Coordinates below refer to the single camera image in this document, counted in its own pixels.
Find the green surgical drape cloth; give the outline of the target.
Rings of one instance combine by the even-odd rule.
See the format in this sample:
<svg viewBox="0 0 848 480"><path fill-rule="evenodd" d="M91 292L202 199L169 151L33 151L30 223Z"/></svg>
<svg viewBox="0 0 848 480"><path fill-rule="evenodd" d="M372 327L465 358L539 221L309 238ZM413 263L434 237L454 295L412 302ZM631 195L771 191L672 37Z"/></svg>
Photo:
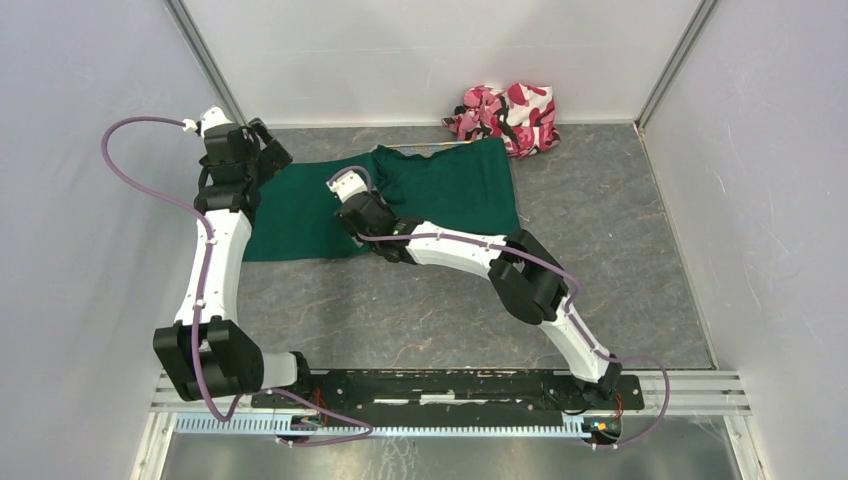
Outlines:
<svg viewBox="0 0 848 480"><path fill-rule="evenodd" d="M367 253L334 213L338 197L327 181L361 166L400 216L473 234L510 234L520 226L510 162L499 138L479 140L429 157L383 145L358 156L293 163L260 190L246 262L342 259Z"/></svg>

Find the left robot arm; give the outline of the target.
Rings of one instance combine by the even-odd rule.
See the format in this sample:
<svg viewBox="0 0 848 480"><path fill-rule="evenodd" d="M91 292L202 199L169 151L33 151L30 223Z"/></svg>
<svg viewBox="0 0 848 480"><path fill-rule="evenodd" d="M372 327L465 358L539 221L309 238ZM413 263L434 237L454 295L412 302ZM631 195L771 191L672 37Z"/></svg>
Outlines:
<svg viewBox="0 0 848 480"><path fill-rule="evenodd" d="M191 126L206 149L192 205L200 216L196 252L183 303L173 324L155 331L154 352L184 401L276 388L288 406L302 407L313 397L314 381L299 371L301 354L263 353L237 321L260 188L292 157L258 118L241 125L212 107Z"/></svg>

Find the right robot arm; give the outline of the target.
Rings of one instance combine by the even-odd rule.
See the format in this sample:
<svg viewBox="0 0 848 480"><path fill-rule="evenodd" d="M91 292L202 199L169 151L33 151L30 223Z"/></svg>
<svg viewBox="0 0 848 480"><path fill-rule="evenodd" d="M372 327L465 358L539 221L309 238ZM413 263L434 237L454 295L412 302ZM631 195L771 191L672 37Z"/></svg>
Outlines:
<svg viewBox="0 0 848 480"><path fill-rule="evenodd" d="M391 263L439 266L492 285L514 318L540 328L567 362L580 400L602 408L618 393L622 362L576 310L576 279L527 230L475 235L399 217L369 189L338 193L335 216L353 240Z"/></svg>

